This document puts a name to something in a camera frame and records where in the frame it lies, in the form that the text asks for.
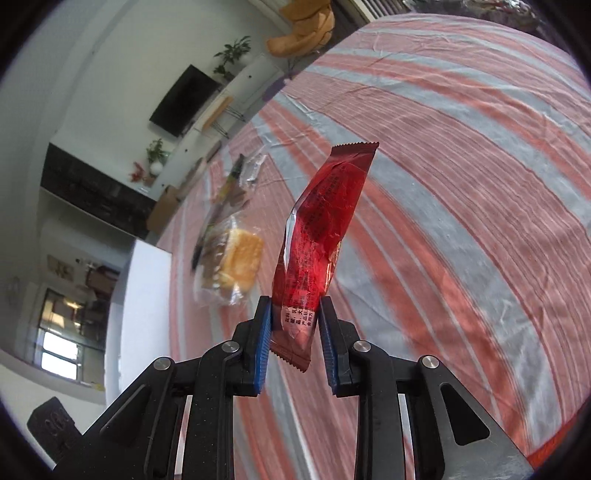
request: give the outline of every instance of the potted plant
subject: potted plant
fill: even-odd
[[[226,43],[224,49],[214,55],[214,57],[221,57],[222,63],[214,69],[217,73],[224,77],[227,82],[231,82],[234,75],[228,71],[227,65],[241,64],[243,67],[252,61],[249,54],[251,50],[251,36],[246,35],[240,40],[235,40],[233,44]]]
[[[154,177],[157,177],[162,173],[162,169],[164,168],[164,164],[168,157],[168,152],[165,152],[162,146],[162,139],[159,138],[158,140],[153,140],[152,143],[150,143],[150,146],[146,148],[148,163],[150,164],[150,173]]]

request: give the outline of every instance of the black cabinet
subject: black cabinet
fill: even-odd
[[[111,225],[145,239],[155,201],[112,179],[53,144],[41,187]]]

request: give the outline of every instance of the snack package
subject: snack package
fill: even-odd
[[[233,305],[254,285],[264,243],[245,217],[244,212],[231,215],[210,229],[195,270],[196,300],[211,300],[213,293]]]
[[[525,32],[534,32],[540,19],[521,0],[462,0],[471,17],[506,25]]]
[[[273,277],[271,350],[304,372],[320,297],[329,288],[340,242],[378,146],[333,147],[287,219]]]
[[[195,301],[217,299],[235,304],[254,285],[263,241],[256,215],[242,209],[255,190],[266,158],[262,150],[249,157],[240,155],[216,195],[191,260]]]
[[[230,215],[242,210],[247,201],[251,198],[256,188],[256,181],[261,167],[267,159],[267,154],[262,148],[245,157],[240,154],[236,163],[232,166],[226,182],[218,191],[212,207],[207,214],[203,227],[199,232],[197,244],[191,259],[191,268],[195,270],[199,263],[203,247],[211,230],[223,222]]]

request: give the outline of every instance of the black tv screen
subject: black tv screen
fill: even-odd
[[[179,136],[218,86],[215,80],[189,65],[162,99],[150,121],[175,137]]]

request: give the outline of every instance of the white wall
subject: white wall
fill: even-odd
[[[285,35],[291,32],[291,24],[280,13],[279,10],[286,6],[291,0],[248,0],[257,7],[263,15],[271,20]]]
[[[39,314],[46,290],[50,288],[74,301],[87,302],[84,292],[76,288],[86,282],[86,261],[122,270],[134,243],[134,238],[127,233],[79,211],[44,190],[39,195],[36,235],[40,275],[35,282],[23,282],[20,315],[15,320],[16,331],[6,339],[6,345],[1,345],[3,350],[27,360],[33,358],[32,348],[37,338]],[[50,273],[47,255],[72,265],[74,282]]]
[[[40,193],[40,200],[44,200],[40,205],[49,204],[40,208],[39,215],[42,269],[47,254],[67,262],[83,258],[115,270],[123,269],[131,254],[135,240],[133,236],[44,190]]]
[[[105,353],[93,348],[86,348],[82,359],[82,372],[84,382],[104,385]]]
[[[0,80],[0,284],[4,286],[8,278],[17,275],[23,294],[27,281],[36,275],[31,265],[31,260],[37,259],[33,251],[35,239],[24,233],[23,223],[25,218],[34,218],[37,202],[35,197],[34,206],[27,206],[33,145],[61,69],[104,3],[105,0],[62,2],[28,39]],[[11,349],[19,317],[20,306],[7,305],[2,288],[1,348]]]
[[[82,389],[82,395],[87,397],[84,400],[79,398],[80,389]],[[105,410],[104,394],[101,392],[39,371],[1,351],[0,397],[12,415],[15,424],[50,465],[54,465],[54,463],[27,429],[27,420],[33,410],[51,397],[57,397],[82,433]]]
[[[187,66],[212,74],[224,44],[251,35],[258,54],[281,34],[248,0],[140,0],[95,53],[52,142],[134,186],[133,162],[145,162],[152,140],[174,147],[149,118]]]

